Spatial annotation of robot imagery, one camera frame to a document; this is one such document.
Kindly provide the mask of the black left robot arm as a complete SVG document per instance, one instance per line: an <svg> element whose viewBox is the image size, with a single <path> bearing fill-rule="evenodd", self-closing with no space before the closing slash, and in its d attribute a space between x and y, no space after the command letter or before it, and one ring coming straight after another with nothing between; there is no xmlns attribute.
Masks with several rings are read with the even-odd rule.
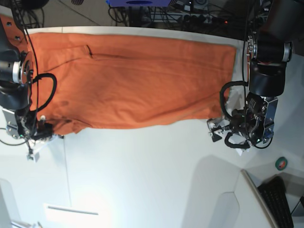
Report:
<svg viewBox="0 0 304 228"><path fill-rule="evenodd" d="M270 144L278 96L284 92L287 63L292 58L293 40L304 26L302 0L262 0L254 2L247 13L243 56L248 56L248 79L223 85L220 107L229 125L225 145L249 149L259 143ZM232 86L244 89L244 108L229 114L224 93Z"/></svg>

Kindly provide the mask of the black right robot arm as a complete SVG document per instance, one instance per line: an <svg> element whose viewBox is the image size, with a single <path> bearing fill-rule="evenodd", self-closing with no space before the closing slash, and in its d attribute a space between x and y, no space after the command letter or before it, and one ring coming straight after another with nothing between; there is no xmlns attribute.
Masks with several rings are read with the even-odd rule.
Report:
<svg viewBox="0 0 304 228"><path fill-rule="evenodd" d="M0 105L6 120L6 131L14 139L44 140L53 136L53 127L37 114L55 95L57 79L53 74L34 76L34 54L29 51L26 35L12 16L0 16ZM46 102L31 110L32 85L50 78L53 87Z"/></svg>

